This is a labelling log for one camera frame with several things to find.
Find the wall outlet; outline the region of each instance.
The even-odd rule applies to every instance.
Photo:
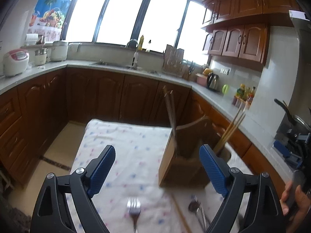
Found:
[[[229,71],[230,71],[229,68],[222,68],[222,69],[220,70],[220,73],[221,73],[221,74],[226,74],[226,75],[228,75],[228,74],[229,74]]]

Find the poster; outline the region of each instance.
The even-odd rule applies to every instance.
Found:
[[[27,33],[46,36],[46,41],[60,40],[71,0],[38,0]]]

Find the window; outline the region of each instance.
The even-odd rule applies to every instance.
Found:
[[[126,45],[131,38],[142,0],[110,0],[97,42]]]
[[[201,29],[205,13],[204,6],[190,2],[179,38],[177,48],[184,49],[184,60],[193,61],[199,65],[207,62],[207,56],[202,54],[206,32]]]
[[[66,41],[92,42],[97,20],[105,0],[78,0],[73,10]]]
[[[143,48],[149,40],[153,51],[163,52],[167,44],[174,46],[186,3],[187,0],[150,1],[138,38],[139,41],[144,35]]]

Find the faucet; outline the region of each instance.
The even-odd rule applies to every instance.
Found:
[[[132,61],[132,68],[137,68],[137,60],[138,60],[138,47],[139,47],[139,44],[138,44],[138,41],[137,39],[130,39],[130,41],[126,44],[125,48],[128,48],[128,44],[131,42],[131,41],[135,41],[137,43],[137,48],[136,48],[136,52],[134,53],[134,56],[133,56],[133,61]]]

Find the pink container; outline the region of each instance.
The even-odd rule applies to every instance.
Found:
[[[207,76],[205,76],[203,74],[196,74],[196,76],[197,76],[197,83],[206,88]]]

